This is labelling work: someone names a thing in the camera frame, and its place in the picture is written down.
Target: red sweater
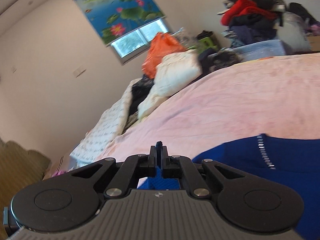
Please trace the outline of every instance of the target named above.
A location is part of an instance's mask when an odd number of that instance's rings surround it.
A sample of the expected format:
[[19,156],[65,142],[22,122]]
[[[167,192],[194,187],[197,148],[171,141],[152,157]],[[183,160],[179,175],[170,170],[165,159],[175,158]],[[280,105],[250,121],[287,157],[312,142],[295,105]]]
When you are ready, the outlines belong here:
[[221,24],[224,26],[228,26],[233,17],[247,14],[261,14],[269,20],[274,20],[277,18],[277,14],[260,9],[254,1],[238,0],[231,7],[231,9],[223,15],[223,17],[221,18]]

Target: gray gripper base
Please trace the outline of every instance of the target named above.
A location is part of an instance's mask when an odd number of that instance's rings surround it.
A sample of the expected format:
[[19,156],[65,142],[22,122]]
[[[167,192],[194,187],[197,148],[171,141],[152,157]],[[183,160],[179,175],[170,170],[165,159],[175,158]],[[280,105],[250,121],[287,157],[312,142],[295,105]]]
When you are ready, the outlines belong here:
[[208,201],[185,190],[131,191],[108,200],[100,213],[79,228],[62,233],[38,233],[21,228],[10,240],[302,240],[293,230],[255,235],[239,230],[217,214]]

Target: wall outlet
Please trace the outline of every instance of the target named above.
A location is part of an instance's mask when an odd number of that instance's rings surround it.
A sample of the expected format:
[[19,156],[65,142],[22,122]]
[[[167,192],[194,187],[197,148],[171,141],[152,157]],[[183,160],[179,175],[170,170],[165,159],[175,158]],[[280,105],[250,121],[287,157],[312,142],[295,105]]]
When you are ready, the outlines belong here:
[[81,74],[83,74],[86,69],[83,66],[78,67],[75,71],[73,71],[73,75],[77,78]]

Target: rhinestone trim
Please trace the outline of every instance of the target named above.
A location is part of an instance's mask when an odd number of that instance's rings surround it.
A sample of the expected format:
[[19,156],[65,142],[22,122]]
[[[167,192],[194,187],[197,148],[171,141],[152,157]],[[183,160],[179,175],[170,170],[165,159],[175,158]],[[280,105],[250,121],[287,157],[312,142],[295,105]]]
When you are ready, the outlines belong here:
[[257,136],[257,139],[258,139],[258,147],[259,147],[259,150],[260,150],[260,153],[261,153],[261,156],[264,160],[264,162],[268,165],[268,167],[272,170],[275,170],[276,167],[274,166],[274,164],[270,161],[267,153],[266,153],[266,149],[264,147],[264,142],[263,142],[263,138],[262,138],[262,135],[258,135]]

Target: pink blanket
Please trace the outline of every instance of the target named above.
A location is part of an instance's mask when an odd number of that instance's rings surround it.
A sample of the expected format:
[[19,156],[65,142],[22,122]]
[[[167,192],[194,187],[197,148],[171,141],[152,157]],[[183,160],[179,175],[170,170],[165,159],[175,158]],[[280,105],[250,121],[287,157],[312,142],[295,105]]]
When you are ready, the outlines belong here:
[[250,61],[211,73],[116,137],[96,160],[148,154],[157,141],[169,155],[193,158],[260,133],[320,138],[320,54]]

